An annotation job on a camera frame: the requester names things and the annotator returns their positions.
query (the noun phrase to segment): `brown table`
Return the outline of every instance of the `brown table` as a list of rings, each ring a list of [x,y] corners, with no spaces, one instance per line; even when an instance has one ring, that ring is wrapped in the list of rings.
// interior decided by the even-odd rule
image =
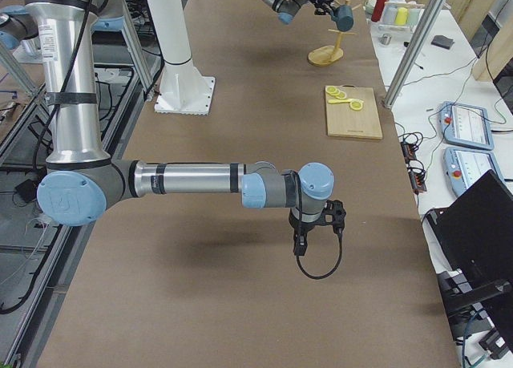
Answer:
[[[457,367],[392,115],[379,110],[380,141],[325,133],[324,85],[385,93],[362,10],[327,68],[306,61],[334,36],[311,6],[290,26],[259,0],[190,0],[186,16],[195,63],[217,79],[210,115],[148,104],[125,158],[323,162],[348,212],[342,266],[304,277],[288,211],[237,194],[125,201],[96,225],[39,366]],[[333,233],[309,239],[304,263],[325,272]]]

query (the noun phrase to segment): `metal pole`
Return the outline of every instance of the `metal pole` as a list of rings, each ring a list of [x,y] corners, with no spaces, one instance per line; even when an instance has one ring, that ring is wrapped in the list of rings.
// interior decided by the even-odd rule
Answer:
[[[415,64],[415,60],[427,39],[427,35],[430,33],[431,28],[443,8],[446,0],[430,0],[427,4],[424,14],[420,19],[420,23],[417,26],[417,30],[414,32],[413,38],[411,39],[410,45],[406,49],[406,53],[402,57],[399,68],[395,73],[392,83],[386,93],[386,97],[383,100],[383,105],[391,109],[394,105],[395,100],[399,96],[406,77],[411,71],[411,68]]]
[[[125,0],[123,0],[123,16],[124,23],[121,32],[125,39],[125,43],[127,44],[131,60],[134,62],[135,70],[139,75],[144,90],[148,93],[147,100],[149,100],[153,98],[153,91],[151,90],[153,78],[151,77],[150,69],[147,66],[146,59],[143,57],[143,48],[141,47],[141,43],[137,37],[134,24],[131,22],[130,11],[128,11],[128,6]]]
[[[38,87],[32,81],[30,76],[23,69],[22,65],[13,57],[13,55],[0,42],[0,64],[4,66],[30,97],[34,98],[38,93]]]

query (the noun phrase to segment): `red bottle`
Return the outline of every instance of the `red bottle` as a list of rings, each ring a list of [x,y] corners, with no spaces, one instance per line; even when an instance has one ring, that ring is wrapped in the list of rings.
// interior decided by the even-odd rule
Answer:
[[[376,6],[374,6],[374,12],[372,13],[372,17],[370,19],[372,22],[377,22],[382,18],[385,2],[386,0],[376,0]]]

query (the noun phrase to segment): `wooden stand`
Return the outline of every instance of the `wooden stand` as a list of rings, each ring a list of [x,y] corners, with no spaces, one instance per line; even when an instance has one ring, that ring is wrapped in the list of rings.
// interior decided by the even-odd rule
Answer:
[[[342,42],[342,37],[344,34],[352,34],[355,33],[344,33],[338,30],[329,30],[334,33],[338,33],[337,41],[335,42],[335,46],[328,45],[319,47],[313,51],[310,51],[308,54],[308,62],[313,64],[314,66],[325,67],[329,66],[332,63],[335,63],[337,60],[342,58],[344,55],[344,51],[340,48],[340,44]]]

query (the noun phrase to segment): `black monitor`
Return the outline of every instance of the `black monitor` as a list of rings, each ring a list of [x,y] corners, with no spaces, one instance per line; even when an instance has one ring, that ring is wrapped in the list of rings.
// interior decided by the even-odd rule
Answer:
[[[461,269],[473,289],[502,279],[513,284],[513,195],[493,171],[445,210],[436,226],[451,267]],[[513,293],[482,304],[513,350]]]

